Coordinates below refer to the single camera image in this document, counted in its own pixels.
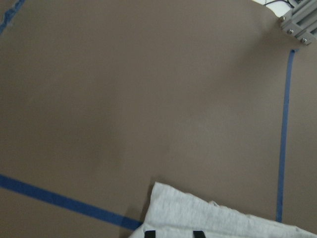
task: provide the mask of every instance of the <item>brown surface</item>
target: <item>brown surface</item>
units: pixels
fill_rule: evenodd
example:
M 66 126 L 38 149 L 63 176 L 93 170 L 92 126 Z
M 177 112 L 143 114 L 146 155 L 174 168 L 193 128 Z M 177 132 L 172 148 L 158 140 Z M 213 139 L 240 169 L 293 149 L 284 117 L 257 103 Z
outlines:
M 247 0 L 34 0 L 14 22 L 0 37 L 1 174 L 135 219 L 155 180 L 274 219 L 298 43 L 272 12 Z M 294 62 L 284 221 L 317 233 L 315 55 L 313 44 Z M 79 237 L 90 219 L 25 199 L 0 190 L 4 237 L 21 236 L 16 201 L 28 233 L 54 213 L 32 237 Z M 96 235 L 80 237 L 120 234 L 91 220 Z

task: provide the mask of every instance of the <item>white surface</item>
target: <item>white surface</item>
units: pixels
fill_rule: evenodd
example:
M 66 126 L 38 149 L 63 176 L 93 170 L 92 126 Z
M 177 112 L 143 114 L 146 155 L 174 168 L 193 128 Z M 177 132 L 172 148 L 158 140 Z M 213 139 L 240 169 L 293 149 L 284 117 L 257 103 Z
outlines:
M 263 5 L 273 0 L 253 0 L 253 1 Z M 285 13 L 287 13 L 291 9 L 291 7 L 287 3 L 282 1 L 273 2 L 269 5 L 266 5 L 266 7 L 272 10 L 277 17 L 283 16 Z
M 151 230 L 157 238 L 192 238 L 193 231 L 204 231 L 206 238 L 317 238 L 298 227 L 207 203 L 162 183 L 155 184 L 145 221 L 131 238 L 143 238 Z

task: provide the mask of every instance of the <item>fabric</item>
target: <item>fabric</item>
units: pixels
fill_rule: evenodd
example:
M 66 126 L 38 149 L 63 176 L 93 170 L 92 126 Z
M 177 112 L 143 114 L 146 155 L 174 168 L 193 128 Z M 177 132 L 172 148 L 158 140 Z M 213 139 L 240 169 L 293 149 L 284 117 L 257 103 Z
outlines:
M 317 238 L 298 227 L 207 203 L 158 182 L 145 221 L 130 238 L 143 238 L 145 231 L 153 230 L 156 238 L 193 238 L 193 231 L 204 231 L 206 238 Z

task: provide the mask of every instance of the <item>gray fabric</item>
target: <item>gray fabric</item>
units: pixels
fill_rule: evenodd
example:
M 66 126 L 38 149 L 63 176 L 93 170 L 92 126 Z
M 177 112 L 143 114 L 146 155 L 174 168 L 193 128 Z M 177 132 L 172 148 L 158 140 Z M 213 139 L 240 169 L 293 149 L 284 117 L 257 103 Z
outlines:
M 130 238 L 142 238 L 150 230 L 156 230 L 157 238 L 192 238 L 197 230 L 206 238 L 317 238 L 298 227 L 207 203 L 162 183 L 155 184 L 145 221 Z

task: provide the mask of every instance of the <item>blue painter's tape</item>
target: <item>blue painter's tape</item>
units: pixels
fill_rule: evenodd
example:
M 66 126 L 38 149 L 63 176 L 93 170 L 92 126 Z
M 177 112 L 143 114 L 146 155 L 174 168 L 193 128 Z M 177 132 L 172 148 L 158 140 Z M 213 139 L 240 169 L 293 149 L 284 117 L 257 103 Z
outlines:
M 89 217 L 102 220 L 104 222 L 109 222 L 111 224 L 135 230 L 142 223 L 136 220 L 133 220 L 128 217 L 123 217 L 119 214 L 109 212 L 107 210 L 76 201 L 74 199 L 59 195 L 54 192 L 50 192 L 27 183 L 0 175 L 0 187 L 6 188 L 8 190 L 38 199 L 43 202 L 47 202 L 68 210 L 84 214 Z
M 3 21 L 0 24 L 0 35 L 3 32 L 3 30 L 6 28 L 8 23 L 13 19 L 13 17 L 16 15 L 16 13 L 19 11 L 19 9 L 24 4 L 25 0 L 18 0 L 12 8 L 10 8 L 8 11 L 4 13 Z
M 286 157 L 286 140 L 287 140 L 287 124 L 288 124 L 288 106 L 289 95 L 291 89 L 292 65 L 295 53 L 298 50 L 291 50 L 288 57 L 286 82 L 284 92 L 283 120 L 281 133 L 281 147 L 279 154 L 278 169 L 278 186 L 277 186 L 277 205 L 276 205 L 276 221 L 282 222 L 283 216 L 283 194 L 284 194 L 284 175 L 285 175 L 285 157 Z

